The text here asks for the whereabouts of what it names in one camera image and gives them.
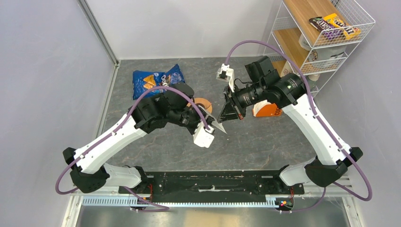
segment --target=white wall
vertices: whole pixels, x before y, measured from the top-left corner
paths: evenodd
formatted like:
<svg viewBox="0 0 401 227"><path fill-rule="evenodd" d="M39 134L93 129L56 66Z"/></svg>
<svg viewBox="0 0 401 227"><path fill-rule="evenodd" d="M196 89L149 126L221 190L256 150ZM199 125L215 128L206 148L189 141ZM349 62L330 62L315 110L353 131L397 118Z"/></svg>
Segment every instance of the white wall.
<svg viewBox="0 0 401 227"><path fill-rule="evenodd" d="M113 65L75 0L2 1L0 30L0 226L57 227L62 151L92 140Z"/></svg>
<svg viewBox="0 0 401 227"><path fill-rule="evenodd" d="M119 59L223 57L267 41L280 0L87 0ZM233 56L264 48L239 47Z"/></svg>
<svg viewBox="0 0 401 227"><path fill-rule="evenodd" d="M401 77L398 0L359 0L377 24L317 95L324 116L341 137L359 146L358 163L373 187L370 202L358 202L366 227L399 226L401 202ZM366 187L350 168L355 190Z"/></svg>

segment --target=blue chip bag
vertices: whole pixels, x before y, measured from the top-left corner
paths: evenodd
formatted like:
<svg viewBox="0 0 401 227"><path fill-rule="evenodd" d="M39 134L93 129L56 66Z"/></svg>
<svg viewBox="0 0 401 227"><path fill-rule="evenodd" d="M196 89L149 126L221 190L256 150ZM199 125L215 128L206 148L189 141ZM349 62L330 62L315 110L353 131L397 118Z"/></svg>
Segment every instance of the blue chip bag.
<svg viewBox="0 0 401 227"><path fill-rule="evenodd" d="M168 72L146 72L136 70L132 74L132 84L134 86L133 99L138 99L146 90L156 86L170 86L178 82L185 83L183 73L178 64L172 67ZM148 93L145 97L151 97L165 90L155 90Z"/></svg>

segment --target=wooden board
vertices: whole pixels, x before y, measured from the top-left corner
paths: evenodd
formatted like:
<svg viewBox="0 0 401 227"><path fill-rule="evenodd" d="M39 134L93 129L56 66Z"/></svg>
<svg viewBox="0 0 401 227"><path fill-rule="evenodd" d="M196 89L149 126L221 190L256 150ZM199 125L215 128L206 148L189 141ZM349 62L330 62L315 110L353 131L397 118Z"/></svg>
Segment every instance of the wooden board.
<svg viewBox="0 0 401 227"><path fill-rule="evenodd" d="M320 32L310 25L310 18L325 17L336 13L346 22L330 0L284 0L284 3L311 45L316 42Z"/></svg>
<svg viewBox="0 0 401 227"><path fill-rule="evenodd" d="M277 69L277 72L280 74L281 71L284 68L284 65L286 64L287 60L282 60L282 61L272 61L271 63L273 64L273 67Z"/></svg>
<svg viewBox="0 0 401 227"><path fill-rule="evenodd" d="M301 67L305 59L308 57L309 51L305 50L298 43L301 36L301 31L296 28L289 28L274 31L278 43L283 49L284 53L295 62L298 67Z"/></svg>

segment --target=orange circular object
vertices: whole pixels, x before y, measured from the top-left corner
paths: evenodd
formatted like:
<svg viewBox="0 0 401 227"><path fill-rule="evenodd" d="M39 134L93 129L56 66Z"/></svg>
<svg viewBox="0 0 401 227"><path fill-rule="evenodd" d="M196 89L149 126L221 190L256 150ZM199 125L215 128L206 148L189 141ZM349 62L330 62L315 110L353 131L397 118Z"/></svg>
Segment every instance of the orange circular object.
<svg viewBox="0 0 401 227"><path fill-rule="evenodd" d="M195 104L201 105L209 113L212 113L212 110L213 110L212 103L210 103L207 99L205 99L205 98L195 98Z"/></svg>

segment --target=yellow snack package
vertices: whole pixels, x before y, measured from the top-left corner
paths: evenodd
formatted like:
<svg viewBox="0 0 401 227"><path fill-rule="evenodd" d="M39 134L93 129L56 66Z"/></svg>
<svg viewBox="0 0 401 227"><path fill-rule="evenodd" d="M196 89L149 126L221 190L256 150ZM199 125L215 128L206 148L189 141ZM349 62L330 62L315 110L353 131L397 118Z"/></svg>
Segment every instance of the yellow snack package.
<svg viewBox="0 0 401 227"><path fill-rule="evenodd" d="M335 13L323 17L323 20L327 21L327 23L333 25L334 27L342 27L344 29L343 33L346 40L352 39L361 33L359 28L347 25Z"/></svg>

